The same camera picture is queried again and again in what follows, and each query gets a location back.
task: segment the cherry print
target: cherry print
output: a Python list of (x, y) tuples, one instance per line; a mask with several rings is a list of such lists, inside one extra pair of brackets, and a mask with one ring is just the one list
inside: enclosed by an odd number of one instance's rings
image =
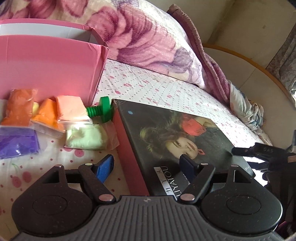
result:
[(20, 180), (19, 177), (13, 177), (12, 185), (15, 186), (16, 188), (19, 188), (22, 185), (22, 181)]
[(23, 179), (26, 183), (29, 183), (30, 181), (32, 181), (31, 173), (29, 173), (29, 172), (24, 172), (24, 173), (22, 174), (22, 179)]
[(83, 157), (84, 156), (84, 151), (80, 149), (76, 149), (74, 152), (74, 155), (77, 157)]
[(64, 147), (64, 150), (67, 151), (67, 152), (70, 152), (70, 151), (72, 151), (73, 149), (72, 149), (72, 148), (68, 148), (68, 147)]

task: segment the brown wooden edge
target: brown wooden edge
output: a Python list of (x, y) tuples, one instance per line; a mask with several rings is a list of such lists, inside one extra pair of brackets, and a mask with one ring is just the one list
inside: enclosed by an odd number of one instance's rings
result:
[(269, 73), (265, 68), (263, 68), (261, 65), (257, 64), (253, 60), (247, 58), (246, 56), (243, 56), (240, 53), (237, 53), (235, 51), (232, 51), (230, 49), (227, 49), (227, 48), (224, 48), (224, 47), (221, 47), (218, 45), (204, 43), (204, 44), (202, 44), (202, 46), (204, 48), (217, 49), (217, 50), (232, 54), (234, 56), (237, 56), (237, 57), (242, 58), (243, 60), (247, 61), (248, 63), (250, 63), (251, 65), (256, 67), (258, 70), (260, 70), (261, 72), (266, 74), (284, 92), (284, 94), (288, 97), (288, 99), (290, 101), (292, 101), (291, 96), (290, 96), (289, 92), (287, 91), (287, 89), (285, 88), (285, 86), (277, 78), (275, 78), (271, 73)]

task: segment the curtain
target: curtain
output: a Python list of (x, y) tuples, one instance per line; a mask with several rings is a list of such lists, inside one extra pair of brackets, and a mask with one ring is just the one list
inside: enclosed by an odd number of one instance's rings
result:
[(296, 24), (283, 46), (266, 68), (288, 90), (295, 104), (296, 92)]

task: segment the floral blanket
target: floral blanket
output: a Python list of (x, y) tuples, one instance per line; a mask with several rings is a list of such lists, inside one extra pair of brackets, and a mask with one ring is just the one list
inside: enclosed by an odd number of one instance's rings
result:
[[(171, 7), (171, 15), (179, 10)], [(145, 0), (6, 0), (0, 5), (0, 20), (44, 18), (91, 26), (108, 43), (110, 59), (196, 84), (261, 133), (263, 111), (228, 83), (203, 51), (198, 33), (194, 46), (171, 15)]]

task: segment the pink box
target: pink box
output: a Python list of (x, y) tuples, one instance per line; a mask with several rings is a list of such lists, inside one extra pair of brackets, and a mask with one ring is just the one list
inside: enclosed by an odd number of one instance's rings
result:
[(38, 90), (37, 102), (58, 95), (92, 104), (109, 48), (91, 27), (56, 20), (0, 21), (0, 99), (12, 89)]

